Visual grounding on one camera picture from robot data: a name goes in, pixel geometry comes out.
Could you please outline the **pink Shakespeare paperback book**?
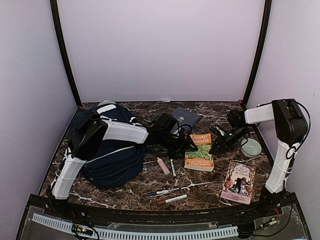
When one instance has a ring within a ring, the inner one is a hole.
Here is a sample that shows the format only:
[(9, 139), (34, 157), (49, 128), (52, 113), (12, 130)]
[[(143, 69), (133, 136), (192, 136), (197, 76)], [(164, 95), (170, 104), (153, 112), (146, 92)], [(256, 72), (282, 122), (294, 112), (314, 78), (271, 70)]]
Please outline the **pink Shakespeare paperback book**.
[(222, 199), (249, 205), (253, 196), (256, 168), (231, 161), (222, 185)]

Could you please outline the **navy blue student backpack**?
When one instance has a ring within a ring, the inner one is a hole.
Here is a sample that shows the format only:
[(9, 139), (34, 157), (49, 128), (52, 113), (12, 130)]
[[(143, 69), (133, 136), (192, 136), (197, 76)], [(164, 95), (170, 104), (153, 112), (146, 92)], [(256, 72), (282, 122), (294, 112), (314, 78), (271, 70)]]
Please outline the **navy blue student backpack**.
[(80, 173), (97, 188), (115, 188), (142, 171), (145, 152), (145, 144), (104, 140), (94, 157), (83, 165)]

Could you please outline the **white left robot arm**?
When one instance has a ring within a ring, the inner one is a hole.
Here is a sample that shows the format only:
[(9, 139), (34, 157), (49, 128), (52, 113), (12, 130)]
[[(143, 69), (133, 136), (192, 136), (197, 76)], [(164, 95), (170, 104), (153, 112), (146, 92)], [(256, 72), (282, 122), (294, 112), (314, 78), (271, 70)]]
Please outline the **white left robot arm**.
[(110, 189), (123, 185), (143, 168), (148, 146), (160, 145), (170, 158), (198, 147), (188, 131), (171, 114), (163, 113), (148, 125), (137, 122), (134, 116), (123, 120), (87, 112), (72, 129), (62, 163), (55, 172), (49, 193), (55, 198), (51, 210), (67, 218), (70, 190), (78, 174), (92, 185)]

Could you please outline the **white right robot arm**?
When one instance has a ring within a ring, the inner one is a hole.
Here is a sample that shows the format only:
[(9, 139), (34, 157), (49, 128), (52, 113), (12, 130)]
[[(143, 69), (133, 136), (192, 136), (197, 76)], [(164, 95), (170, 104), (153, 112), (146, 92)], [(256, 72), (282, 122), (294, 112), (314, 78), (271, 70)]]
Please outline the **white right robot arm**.
[(264, 189), (272, 195), (285, 190), (296, 154), (311, 130), (311, 116), (306, 107), (293, 98), (278, 99), (247, 110), (231, 110), (226, 118), (232, 130), (227, 132), (218, 125), (212, 127), (210, 130), (216, 139), (209, 153), (225, 153), (246, 134), (250, 126), (273, 121), (278, 139), (277, 152)]

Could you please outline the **orange treehouse paperback book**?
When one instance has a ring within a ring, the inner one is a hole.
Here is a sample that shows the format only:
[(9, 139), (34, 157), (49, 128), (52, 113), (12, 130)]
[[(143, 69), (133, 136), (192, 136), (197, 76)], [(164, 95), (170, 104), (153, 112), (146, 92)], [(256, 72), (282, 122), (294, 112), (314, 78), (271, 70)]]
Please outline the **orange treehouse paperback book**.
[(190, 170), (212, 172), (214, 160), (210, 150), (212, 148), (212, 136), (207, 134), (191, 134), (196, 151), (186, 151), (184, 156), (184, 167)]

